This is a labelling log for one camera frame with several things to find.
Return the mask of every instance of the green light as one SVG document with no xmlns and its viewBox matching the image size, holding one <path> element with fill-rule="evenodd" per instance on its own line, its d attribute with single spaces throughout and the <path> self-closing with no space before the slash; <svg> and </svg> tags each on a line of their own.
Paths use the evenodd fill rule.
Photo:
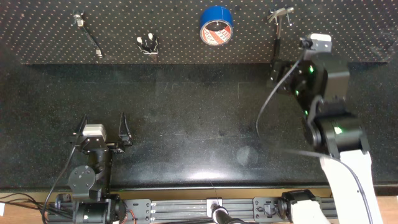
<svg viewBox="0 0 398 224">
<path fill-rule="evenodd" d="M 341 133 L 343 133 L 343 130 L 341 130 L 341 128 L 339 128 L 339 127 L 335 127 L 335 133 L 341 134 Z"/>
</svg>

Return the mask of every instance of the black tabletop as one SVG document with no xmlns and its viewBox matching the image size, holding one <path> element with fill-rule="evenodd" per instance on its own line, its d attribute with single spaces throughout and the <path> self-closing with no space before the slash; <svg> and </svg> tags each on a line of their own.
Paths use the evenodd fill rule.
<svg viewBox="0 0 398 224">
<path fill-rule="evenodd" d="M 348 107 L 366 128 L 377 185 L 398 183 L 395 62 L 349 65 Z M 292 96 L 271 101 L 256 135 L 269 64 L 26 66 L 3 58 L 1 68 L 0 190 L 48 190 L 80 118 L 116 139 L 122 111 L 134 147 L 114 157 L 114 190 L 328 185 L 317 159 L 279 152 L 311 150 Z M 86 160 L 73 156 L 61 188 Z"/>
</svg>

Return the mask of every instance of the black pegboard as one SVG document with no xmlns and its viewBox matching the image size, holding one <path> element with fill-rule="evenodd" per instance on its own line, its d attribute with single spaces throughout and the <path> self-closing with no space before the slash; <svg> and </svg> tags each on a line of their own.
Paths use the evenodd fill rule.
<svg viewBox="0 0 398 224">
<path fill-rule="evenodd" d="M 210 47 L 201 41 L 200 16 L 211 6 L 233 15 L 230 42 Z M 350 62 L 388 62 L 395 54 L 398 30 L 394 1 L 360 0 L 0 0 L 0 43 L 21 63 L 152 63 L 136 46 L 136 37 L 159 36 L 158 63 L 270 62 L 275 24 L 269 9 L 293 6 L 294 23 L 282 29 L 281 57 L 295 60 L 298 39 L 312 32 L 330 34 L 333 51 Z M 87 28 L 103 49 L 95 57 L 86 37 L 71 26 L 73 10 L 85 11 Z"/>
</svg>

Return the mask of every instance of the blue tape roll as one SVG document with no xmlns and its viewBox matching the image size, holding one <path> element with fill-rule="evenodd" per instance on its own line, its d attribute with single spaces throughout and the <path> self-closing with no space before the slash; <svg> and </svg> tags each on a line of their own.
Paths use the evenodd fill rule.
<svg viewBox="0 0 398 224">
<path fill-rule="evenodd" d="M 233 34 L 231 12 L 221 6 L 206 9 L 200 17 L 200 38 L 208 45 L 227 43 Z"/>
</svg>

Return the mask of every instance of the white paper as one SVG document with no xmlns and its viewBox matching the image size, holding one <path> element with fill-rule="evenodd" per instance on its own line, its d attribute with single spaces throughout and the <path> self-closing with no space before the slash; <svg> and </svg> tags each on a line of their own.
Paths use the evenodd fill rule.
<svg viewBox="0 0 398 224">
<path fill-rule="evenodd" d="M 4 216 L 4 206 L 6 204 L 5 203 L 0 203 L 0 216 Z"/>
</svg>

